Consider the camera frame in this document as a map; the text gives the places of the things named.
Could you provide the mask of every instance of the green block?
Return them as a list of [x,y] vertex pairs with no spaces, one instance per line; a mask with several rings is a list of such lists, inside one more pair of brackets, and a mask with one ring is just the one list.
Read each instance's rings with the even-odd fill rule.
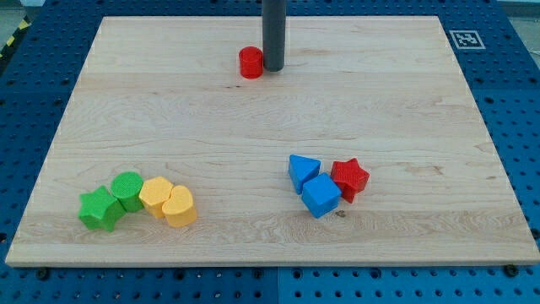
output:
[[138,194],[143,187],[143,179],[135,172],[123,172],[112,181],[111,193],[118,200],[127,212],[137,212],[144,208],[143,203],[138,198]]
[[82,205],[78,218],[91,230],[103,228],[113,231],[116,221],[126,213],[122,204],[109,194],[105,186],[97,188],[92,193],[83,193],[79,198]]

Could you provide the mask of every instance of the red star block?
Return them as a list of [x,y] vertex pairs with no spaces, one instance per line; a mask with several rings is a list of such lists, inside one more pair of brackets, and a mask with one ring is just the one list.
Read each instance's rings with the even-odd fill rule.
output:
[[357,159],[347,162],[334,161],[330,177],[341,190],[341,197],[349,203],[354,201],[354,195],[364,191],[370,173],[360,168]]

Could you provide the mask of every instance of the blue pegboard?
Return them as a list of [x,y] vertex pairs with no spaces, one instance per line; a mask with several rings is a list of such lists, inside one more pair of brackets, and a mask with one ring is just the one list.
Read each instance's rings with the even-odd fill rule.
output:
[[[437,15],[532,228],[540,229],[540,72],[493,0],[292,0],[291,15]],[[259,15],[254,0],[48,0],[0,78],[0,256],[106,15]],[[484,48],[461,49],[451,30]],[[540,302],[540,266],[11,269],[0,302]]]

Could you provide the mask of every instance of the wooden board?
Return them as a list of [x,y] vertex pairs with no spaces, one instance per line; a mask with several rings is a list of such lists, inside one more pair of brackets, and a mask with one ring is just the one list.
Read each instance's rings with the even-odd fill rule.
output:
[[[286,68],[238,51],[259,18],[104,18],[31,195],[11,266],[488,265],[537,246],[435,17],[290,18]],[[315,220],[288,156],[358,157],[345,217]],[[199,220],[87,231],[78,195],[135,170],[189,187]]]

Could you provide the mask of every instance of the blue cube block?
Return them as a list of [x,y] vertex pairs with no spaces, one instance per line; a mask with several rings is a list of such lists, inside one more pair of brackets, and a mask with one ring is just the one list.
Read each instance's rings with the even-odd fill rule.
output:
[[334,210],[339,205],[341,190],[326,173],[304,184],[302,201],[315,218]]
[[289,156],[289,175],[296,194],[302,193],[304,183],[319,174],[321,162],[299,155]]

